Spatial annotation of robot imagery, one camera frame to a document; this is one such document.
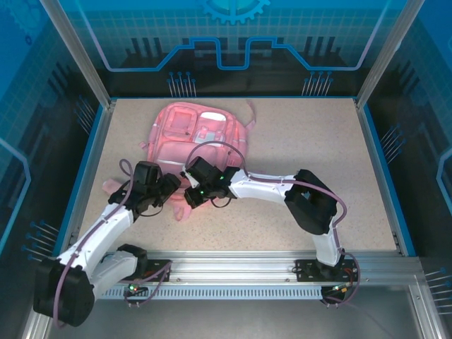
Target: pink backpack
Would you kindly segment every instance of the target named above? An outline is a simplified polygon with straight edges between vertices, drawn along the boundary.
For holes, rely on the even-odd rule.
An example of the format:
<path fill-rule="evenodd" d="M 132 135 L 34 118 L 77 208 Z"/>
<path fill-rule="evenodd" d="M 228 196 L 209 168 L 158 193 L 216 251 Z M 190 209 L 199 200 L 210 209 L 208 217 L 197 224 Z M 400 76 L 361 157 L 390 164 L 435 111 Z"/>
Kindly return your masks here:
<path fill-rule="evenodd" d="M 166 202 L 174 207 L 176 220 L 185 220 L 191 213 L 191 207 L 184 198 L 189 181 L 182 178 L 180 172 L 189 153 L 198 144 L 224 141 L 246 156 L 247 134 L 256 124 L 254 106 L 251 101 L 246 102 L 253 114 L 253 119 L 246 127 L 233 114 L 222 109 L 190 102 L 172 103 L 158 114 L 150 131 L 148 144 L 140 144 L 143 149 L 148 149 L 148 161 L 157 163 L 163 174 L 177 175 L 182 182 L 181 187 Z M 236 152 L 231 152 L 229 147 L 220 144 L 207 144 L 198 148 L 190 160 L 197 156 L 203 157 L 221 170 L 226 166 L 240 167 L 242 164 L 242 159 Z M 119 183 L 110 179 L 104 183 L 103 189 L 107 193 L 113 193 L 118 186 Z"/>

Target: speckled tabletop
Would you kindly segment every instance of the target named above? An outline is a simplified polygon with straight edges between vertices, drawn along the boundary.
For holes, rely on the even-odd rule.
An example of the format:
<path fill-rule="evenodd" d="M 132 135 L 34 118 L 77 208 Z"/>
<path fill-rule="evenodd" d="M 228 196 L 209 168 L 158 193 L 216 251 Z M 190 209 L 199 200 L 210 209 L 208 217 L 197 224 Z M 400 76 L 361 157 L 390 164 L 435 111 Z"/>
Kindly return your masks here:
<path fill-rule="evenodd" d="M 107 204 L 102 183 L 125 181 L 118 162 L 134 166 L 146 153 L 146 141 L 158 112 L 176 100 L 117 100 L 102 151 L 81 233 Z M 244 124 L 251 111 L 244 99 L 186 99 L 225 109 Z M 395 249 L 388 218 L 352 99 L 253 99 L 257 124 L 249 134 L 248 170 L 266 174 L 295 174 L 311 170 L 347 204 L 339 224 L 341 244 L 351 250 Z M 227 208 L 193 211 L 177 222 L 171 208 L 154 218 L 139 218 L 114 243 L 148 250 L 311 250 L 311 236 L 295 222 L 285 206 L 254 199 L 232 201 Z"/>

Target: enclosure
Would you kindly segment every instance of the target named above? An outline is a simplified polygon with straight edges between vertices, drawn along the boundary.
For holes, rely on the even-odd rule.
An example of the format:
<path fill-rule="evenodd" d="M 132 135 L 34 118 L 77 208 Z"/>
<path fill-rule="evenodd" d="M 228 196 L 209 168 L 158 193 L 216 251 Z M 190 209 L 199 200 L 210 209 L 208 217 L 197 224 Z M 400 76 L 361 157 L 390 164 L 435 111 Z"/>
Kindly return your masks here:
<path fill-rule="evenodd" d="M 4 1 L 3 337 L 448 338 L 451 11 L 445 0 Z M 322 284 L 297 281 L 294 262 L 315 247 L 285 206 L 239 199 L 183 222 L 165 207 L 117 238 L 111 251 L 134 244 L 173 262 L 149 305 L 130 310 L 118 283 L 79 327 L 32 310 L 39 262 L 93 225 L 102 184 L 125 182 L 120 159 L 146 160 L 173 102 L 243 125 L 255 114 L 250 171 L 307 169 L 344 200 L 340 244 L 361 274 L 351 307 L 327 309 L 313 297 Z"/>

